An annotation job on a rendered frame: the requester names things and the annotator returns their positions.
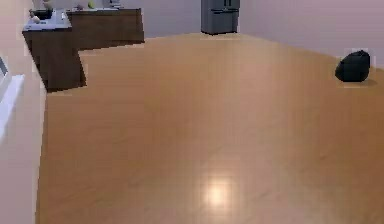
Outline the grey fridge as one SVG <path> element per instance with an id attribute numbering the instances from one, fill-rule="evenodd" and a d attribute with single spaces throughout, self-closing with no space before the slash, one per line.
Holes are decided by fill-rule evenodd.
<path id="1" fill-rule="evenodd" d="M 240 0 L 201 0 L 201 31 L 210 35 L 236 33 Z"/>

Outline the dark brown kitchen counter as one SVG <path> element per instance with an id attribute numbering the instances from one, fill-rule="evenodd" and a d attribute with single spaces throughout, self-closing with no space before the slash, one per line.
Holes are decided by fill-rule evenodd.
<path id="1" fill-rule="evenodd" d="M 29 11 L 30 19 L 22 30 L 48 92 L 86 85 L 80 51 L 140 44 L 144 41 L 142 10 L 139 8 L 52 10 L 52 17 L 40 20 L 40 23 L 32 21 L 33 15 Z"/>

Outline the black rubbish bag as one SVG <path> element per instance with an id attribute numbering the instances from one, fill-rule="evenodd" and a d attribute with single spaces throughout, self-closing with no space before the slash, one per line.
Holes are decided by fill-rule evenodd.
<path id="1" fill-rule="evenodd" d="M 342 82 L 363 82 L 370 71 L 370 55 L 364 50 L 348 54 L 335 69 L 335 76 Z"/>

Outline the black pan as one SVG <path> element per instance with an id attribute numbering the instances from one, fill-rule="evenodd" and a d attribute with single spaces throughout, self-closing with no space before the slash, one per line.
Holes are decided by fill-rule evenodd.
<path id="1" fill-rule="evenodd" d="M 33 16 L 37 16 L 40 20 L 47 20 L 52 17 L 53 10 L 52 9 L 36 9 L 36 10 L 31 10 L 30 13 Z"/>

